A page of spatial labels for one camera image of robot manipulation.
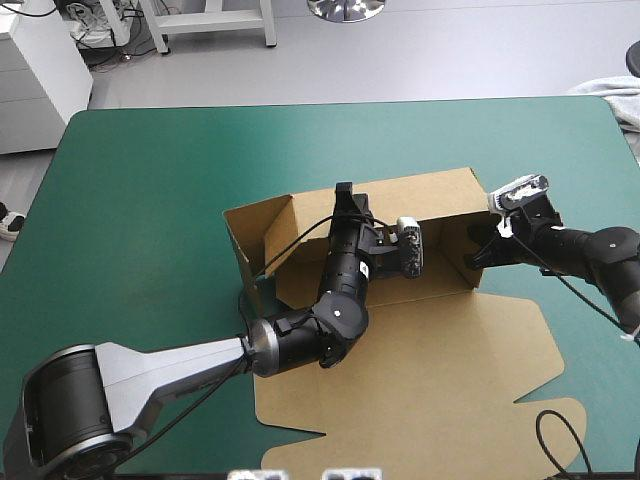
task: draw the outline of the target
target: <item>black cable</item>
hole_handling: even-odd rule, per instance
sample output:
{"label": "black cable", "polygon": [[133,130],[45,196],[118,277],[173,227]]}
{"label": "black cable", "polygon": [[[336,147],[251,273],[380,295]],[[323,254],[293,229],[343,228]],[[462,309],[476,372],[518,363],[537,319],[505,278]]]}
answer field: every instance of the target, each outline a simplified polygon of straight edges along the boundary
{"label": "black cable", "polygon": [[247,340],[249,340],[249,345],[253,345],[253,338],[251,335],[251,327],[249,326],[249,318],[247,317],[247,314],[245,313],[244,309],[242,308],[242,299],[244,298],[244,289],[240,290],[240,293],[238,293],[238,313],[240,314],[240,317],[242,317],[242,321],[244,322],[244,326],[247,329]]}
{"label": "black cable", "polygon": [[116,50],[115,52],[113,52],[110,56],[108,56],[107,58],[105,58],[104,60],[102,60],[101,62],[98,63],[93,63],[91,65],[87,65],[87,67],[89,68],[89,70],[91,70],[92,68],[96,68],[99,67],[100,65],[104,65],[105,63],[107,63],[109,60],[112,60],[116,55],[121,55],[120,50]]}
{"label": "black cable", "polygon": [[[611,322],[616,328],[618,328],[619,330],[621,330],[625,335],[626,335],[626,331],[624,330],[624,328],[622,328],[622,325],[620,325],[620,322],[618,322],[615,318],[613,318],[611,315],[609,315],[607,312],[605,312],[602,308],[600,308],[598,305],[596,305],[595,303],[593,303],[591,300],[589,300],[589,298],[587,298],[586,295],[584,295],[582,292],[580,292],[576,287],[574,287],[573,285],[571,285],[567,280],[565,280],[564,278],[562,278],[562,275],[560,275],[558,272],[554,271],[547,262],[545,262],[538,254],[536,254],[533,250],[531,250],[527,245],[525,245],[525,243],[520,240],[516,235],[514,235],[512,237],[529,255],[531,255],[533,257],[533,259],[535,261],[537,261],[538,263],[540,263],[540,265],[542,265],[545,269],[547,269],[553,276],[555,276],[558,280],[560,280],[560,282],[562,282],[562,284],[567,287],[569,290],[571,290],[580,300],[582,300],[584,303],[586,303],[587,305],[589,305],[591,308],[593,308],[596,312],[598,312],[600,315],[602,315],[604,318],[606,318],[607,320],[609,320],[609,322]],[[640,340],[638,340],[637,338],[634,338],[633,341],[635,342],[636,345],[638,345],[638,347],[640,347]]]}
{"label": "black cable", "polygon": [[229,378],[231,378],[231,376],[238,371],[238,368],[240,367],[240,365],[242,364],[243,361],[244,361],[244,358],[241,358],[240,360],[235,362],[231,366],[231,368],[229,368],[227,373],[225,373],[224,377],[222,377],[222,380],[220,380],[219,382],[217,382],[214,385],[212,385],[211,387],[209,387],[209,389],[203,395],[201,395],[195,402],[193,402],[191,405],[189,405],[187,408],[185,408],[182,412],[180,412],[179,415],[174,417],[173,420],[168,422],[156,434],[154,434],[153,436],[149,437],[149,439],[146,442],[144,442],[139,447],[133,449],[131,452],[129,452],[129,454],[127,456],[125,456],[125,457],[121,458],[120,460],[118,460],[116,463],[111,465],[108,469],[104,469],[104,470],[101,470],[101,471],[99,471],[97,473],[94,473],[90,477],[85,478],[85,480],[96,480],[99,477],[102,477],[103,475],[110,474],[116,468],[118,468],[120,465],[122,465],[124,462],[127,462],[127,461],[131,460],[133,457],[135,457],[136,455],[144,452],[147,448],[149,448],[151,445],[153,445],[155,442],[157,442],[165,433],[167,433],[169,430],[171,430],[173,427],[175,427],[176,424],[178,424],[178,422],[180,422],[182,419],[184,419],[187,415],[189,415],[196,408],[198,408],[211,395],[213,395],[215,393],[215,391],[224,382],[229,380]]}
{"label": "black cable", "polygon": [[167,11],[167,15],[171,15],[171,10],[169,10],[169,7],[167,7],[166,2],[164,0],[160,0],[160,3],[164,7],[164,9]]}
{"label": "black cable", "polygon": [[358,215],[358,214],[351,214],[351,213],[344,214],[344,215],[329,215],[328,217],[325,217],[322,220],[318,220],[316,223],[314,223],[309,228],[307,228],[300,236],[298,236],[298,238],[296,238],[293,242],[291,242],[289,245],[287,245],[275,257],[273,257],[271,260],[269,260],[265,264],[265,266],[262,267],[262,269],[253,276],[253,279],[254,280],[257,279],[260,275],[262,275],[264,272],[266,272],[267,269],[271,265],[273,265],[280,257],[282,257],[282,255],[284,255],[289,250],[291,250],[300,240],[302,240],[304,237],[309,235],[313,230],[315,230],[316,228],[318,228],[322,224],[327,223],[329,220],[333,220],[334,218],[353,218],[353,219],[369,220],[369,221],[372,221],[374,223],[378,223],[378,224],[382,225],[383,227],[385,227],[388,231],[391,231],[391,227],[389,225],[387,225],[386,223],[384,223],[382,220],[378,220],[377,218],[369,217],[367,215]]}
{"label": "black cable", "polygon": [[553,466],[558,469],[558,472],[560,472],[560,475],[562,475],[562,477],[564,477],[566,480],[576,480],[575,477],[573,477],[569,472],[567,472],[562,467],[562,465],[560,465],[558,460],[556,460],[556,458],[549,451],[547,444],[544,442],[544,438],[542,437],[541,423],[542,423],[542,419],[546,415],[553,415],[555,417],[558,417],[562,421],[562,423],[564,423],[564,425],[567,427],[569,432],[571,432],[571,436],[576,441],[576,444],[580,449],[580,454],[582,455],[582,459],[584,460],[584,463],[587,466],[588,477],[593,478],[593,469],[591,468],[591,462],[589,462],[589,457],[587,456],[587,452],[584,449],[584,445],[582,444],[580,437],[578,437],[578,434],[576,433],[573,426],[569,423],[569,420],[567,420],[564,416],[562,416],[562,414],[556,412],[555,410],[543,410],[536,417],[536,437],[538,438],[538,443],[540,444],[540,448],[542,448],[542,451],[547,456],[549,461],[553,463]]}
{"label": "black cable", "polygon": [[49,15],[51,15],[53,12],[55,12],[56,10],[58,10],[58,7],[53,7],[52,10],[48,11],[47,13],[27,13],[27,12],[21,12],[20,10],[14,10],[11,7],[7,7],[4,3],[0,3],[0,7],[4,7],[7,10],[9,10],[10,12],[13,13],[17,13],[18,15],[22,15],[24,17],[33,17],[33,18],[42,18],[42,17],[48,17]]}
{"label": "black cable", "polygon": [[149,53],[154,52],[155,50],[156,50],[156,47],[153,47],[153,48],[150,48],[149,50],[147,50],[146,52],[142,52],[142,53],[126,53],[125,55],[129,55],[130,57],[144,57],[145,55],[148,55]]}

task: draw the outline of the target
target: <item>cabinet drawer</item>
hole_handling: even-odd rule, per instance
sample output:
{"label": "cabinet drawer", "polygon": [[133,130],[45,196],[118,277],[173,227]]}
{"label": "cabinet drawer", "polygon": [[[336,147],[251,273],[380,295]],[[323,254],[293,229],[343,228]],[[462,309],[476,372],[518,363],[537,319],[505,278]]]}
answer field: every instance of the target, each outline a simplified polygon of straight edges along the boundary
{"label": "cabinet drawer", "polygon": [[48,98],[0,103],[0,154],[55,148],[65,126]]}
{"label": "cabinet drawer", "polygon": [[45,96],[40,82],[31,70],[0,72],[0,102]]}
{"label": "cabinet drawer", "polygon": [[13,40],[0,40],[0,72],[29,68]]}

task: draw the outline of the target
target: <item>gray floor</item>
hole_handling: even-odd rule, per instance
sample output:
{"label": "gray floor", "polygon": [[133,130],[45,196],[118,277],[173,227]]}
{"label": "gray floor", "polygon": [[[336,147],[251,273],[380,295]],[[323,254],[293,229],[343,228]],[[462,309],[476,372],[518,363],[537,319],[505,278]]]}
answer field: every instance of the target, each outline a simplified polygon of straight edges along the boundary
{"label": "gray floor", "polygon": [[[640,39],[640,0],[388,0],[352,25],[312,17],[305,0],[273,2],[277,48],[260,31],[177,36],[169,56],[95,73],[90,108],[559,95],[627,74]],[[0,155],[0,199],[28,212],[51,157]],[[0,241],[0,267],[9,251]]]}

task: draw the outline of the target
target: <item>flattened cardboard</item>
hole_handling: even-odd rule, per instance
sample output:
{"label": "flattened cardboard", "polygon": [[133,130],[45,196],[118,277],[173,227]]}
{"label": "flattened cardboard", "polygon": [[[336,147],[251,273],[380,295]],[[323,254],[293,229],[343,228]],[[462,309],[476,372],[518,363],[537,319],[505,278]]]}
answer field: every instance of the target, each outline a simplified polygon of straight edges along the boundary
{"label": "flattened cardboard", "polygon": [[[386,480],[540,480],[555,473],[536,440],[540,411],[561,412],[584,437],[574,399],[513,403],[564,368],[533,302],[466,292],[369,313],[335,368],[256,377],[261,422],[326,433],[269,450],[263,468],[301,480],[347,466],[380,467]],[[543,433],[568,465],[578,450],[560,422],[545,419]]]}
{"label": "flattened cardboard", "polygon": [[[347,466],[382,467],[387,480],[553,474],[536,442],[535,416],[554,408],[584,437],[586,414],[574,399],[514,403],[564,366],[535,304],[473,292],[481,272],[464,264],[464,255],[477,250],[466,230],[495,220],[471,169],[354,185],[354,192],[366,192],[372,212],[386,223],[399,216],[420,222],[425,271],[418,280],[370,283],[369,328],[342,364],[256,378],[260,421],[327,434],[268,451],[263,467],[286,468],[305,480]],[[333,189],[326,189],[225,212],[258,311],[253,275],[330,215],[333,204]],[[277,297],[289,306],[315,302],[328,231],[327,223],[268,270]],[[577,455],[559,422],[545,421],[544,435],[560,463]]]}

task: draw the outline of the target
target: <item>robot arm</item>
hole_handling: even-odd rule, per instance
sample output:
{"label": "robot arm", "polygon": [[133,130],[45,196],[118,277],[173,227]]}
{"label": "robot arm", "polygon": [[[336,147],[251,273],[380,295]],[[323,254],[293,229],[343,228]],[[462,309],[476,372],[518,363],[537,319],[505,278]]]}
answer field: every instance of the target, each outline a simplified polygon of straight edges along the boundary
{"label": "robot arm", "polygon": [[260,319],[246,337],[151,353],[108,342],[49,357],[24,379],[4,442],[7,480],[95,478],[127,459],[133,439],[147,438],[162,406],[180,395],[249,371],[336,365],[367,328],[369,281],[422,273],[417,222],[401,217],[389,238],[373,222],[367,195],[337,184],[317,302]]}
{"label": "robot arm", "polygon": [[627,333],[640,325],[640,234],[626,227],[594,233],[565,228],[547,197],[549,183],[528,175],[489,194],[489,209],[501,216],[494,229],[469,234],[482,246],[467,263],[485,268],[516,263],[551,269],[595,285]]}

